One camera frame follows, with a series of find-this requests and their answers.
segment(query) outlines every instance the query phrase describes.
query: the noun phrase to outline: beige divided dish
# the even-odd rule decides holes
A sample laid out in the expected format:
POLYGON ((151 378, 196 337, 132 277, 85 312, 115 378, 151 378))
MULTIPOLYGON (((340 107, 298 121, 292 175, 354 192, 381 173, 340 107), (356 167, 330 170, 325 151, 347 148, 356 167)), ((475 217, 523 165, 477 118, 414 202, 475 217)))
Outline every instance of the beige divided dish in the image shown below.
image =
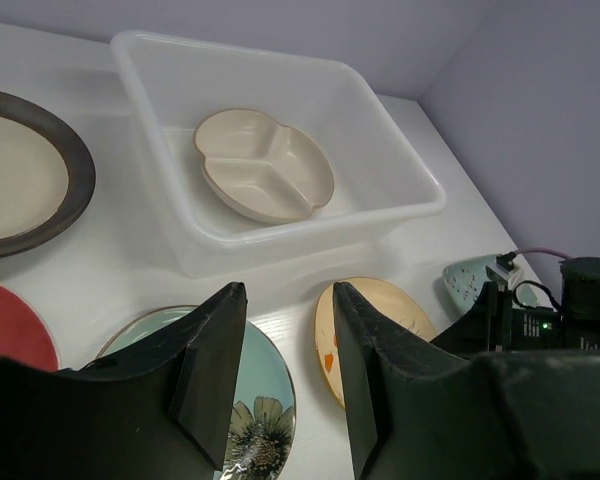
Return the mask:
POLYGON ((213 191, 254 220, 304 220, 333 196, 333 173, 322 151, 300 131, 264 113, 217 113, 198 127, 194 143, 213 191))

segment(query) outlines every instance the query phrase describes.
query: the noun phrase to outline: red plate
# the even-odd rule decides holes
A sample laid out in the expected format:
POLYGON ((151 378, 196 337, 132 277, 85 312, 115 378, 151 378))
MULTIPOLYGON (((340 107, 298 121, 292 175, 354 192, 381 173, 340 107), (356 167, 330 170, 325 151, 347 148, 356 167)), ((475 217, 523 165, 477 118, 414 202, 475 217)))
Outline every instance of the red plate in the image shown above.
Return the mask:
POLYGON ((0 355, 45 371, 58 355, 42 320, 20 297, 0 285, 0 355))

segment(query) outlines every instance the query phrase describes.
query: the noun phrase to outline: flower design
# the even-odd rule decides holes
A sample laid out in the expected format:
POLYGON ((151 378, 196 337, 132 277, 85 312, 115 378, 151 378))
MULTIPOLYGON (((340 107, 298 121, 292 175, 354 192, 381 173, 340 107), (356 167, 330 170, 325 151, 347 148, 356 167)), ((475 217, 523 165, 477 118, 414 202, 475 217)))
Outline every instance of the flower design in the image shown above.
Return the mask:
POLYGON ((233 406, 225 472, 231 480, 274 480, 284 466, 295 426, 293 406, 282 411, 275 398, 256 397, 253 415, 242 402, 233 406))

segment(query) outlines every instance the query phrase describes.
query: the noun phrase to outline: brown-rimmed plate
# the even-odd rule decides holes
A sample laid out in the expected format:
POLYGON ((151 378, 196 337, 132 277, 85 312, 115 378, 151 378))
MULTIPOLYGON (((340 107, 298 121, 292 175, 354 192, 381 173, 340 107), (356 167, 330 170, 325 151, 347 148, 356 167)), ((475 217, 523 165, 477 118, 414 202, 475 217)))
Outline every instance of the brown-rimmed plate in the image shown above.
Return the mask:
POLYGON ((0 92, 0 257, 66 230, 87 208, 95 181, 91 154, 71 127, 0 92))

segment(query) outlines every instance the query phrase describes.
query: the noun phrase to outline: plate rim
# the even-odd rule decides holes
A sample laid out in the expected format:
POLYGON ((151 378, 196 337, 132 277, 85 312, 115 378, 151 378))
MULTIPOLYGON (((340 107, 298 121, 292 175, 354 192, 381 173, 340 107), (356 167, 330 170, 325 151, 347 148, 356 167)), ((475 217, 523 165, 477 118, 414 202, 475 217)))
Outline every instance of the plate rim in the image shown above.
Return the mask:
POLYGON ((147 318, 148 316, 154 315, 154 314, 159 313, 159 312, 167 311, 167 310, 174 310, 176 308, 192 308, 193 310, 195 310, 199 306, 200 305, 188 305, 188 304, 172 305, 170 307, 153 308, 153 309, 151 309, 151 310, 149 310, 149 311, 147 311, 145 313, 140 314, 139 316, 137 316, 133 320, 131 320, 129 323, 126 323, 116 333, 114 333, 113 336, 109 340, 107 340, 107 343, 105 343, 104 346, 100 349, 100 351, 96 354, 96 357, 94 358, 94 360, 97 360, 97 359, 99 359, 101 357, 104 357, 105 356, 105 352, 107 351, 107 349, 111 346, 111 344, 113 342, 115 342, 124 332, 126 332, 127 330, 129 330, 136 323, 141 322, 143 319, 147 318))
POLYGON ((96 170, 84 141, 65 121, 24 98, 0 91, 0 117, 30 128, 58 151, 67 168, 67 192, 55 213, 40 225, 0 238, 0 258, 48 242, 69 228, 93 198, 96 170))

